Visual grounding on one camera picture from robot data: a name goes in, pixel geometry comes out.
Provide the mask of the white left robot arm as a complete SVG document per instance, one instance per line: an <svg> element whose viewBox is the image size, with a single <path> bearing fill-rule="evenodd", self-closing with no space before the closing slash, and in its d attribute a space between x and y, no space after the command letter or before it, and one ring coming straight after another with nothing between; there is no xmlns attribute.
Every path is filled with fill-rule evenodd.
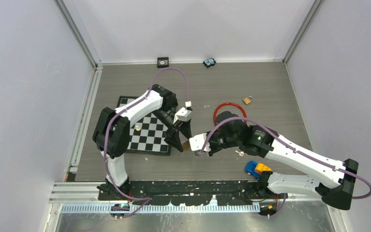
<svg viewBox="0 0 371 232"><path fill-rule="evenodd" d="M129 193L124 153L129 147L130 129L139 120L154 114L168 128L164 141L179 152L184 151L180 135L191 138L192 103L187 100L184 107L174 112L177 106L175 93L154 84L134 101L101 111L92 139L105 162L106 184L117 200L125 199Z"/></svg>

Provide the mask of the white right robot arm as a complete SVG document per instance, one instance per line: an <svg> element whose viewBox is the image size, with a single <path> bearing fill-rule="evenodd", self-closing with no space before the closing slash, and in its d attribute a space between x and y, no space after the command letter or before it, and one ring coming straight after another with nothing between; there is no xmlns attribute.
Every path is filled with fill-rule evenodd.
<svg viewBox="0 0 371 232"><path fill-rule="evenodd" d="M320 198L340 210L351 208L358 170L355 160L324 157L274 130L230 112L225 113L225 119L218 122L214 129L191 137L189 142L197 156L203 153L211 156L223 149L236 147L247 155L281 162L302 172L301 175L288 175L261 171L256 190L262 198L294 193Z"/></svg>

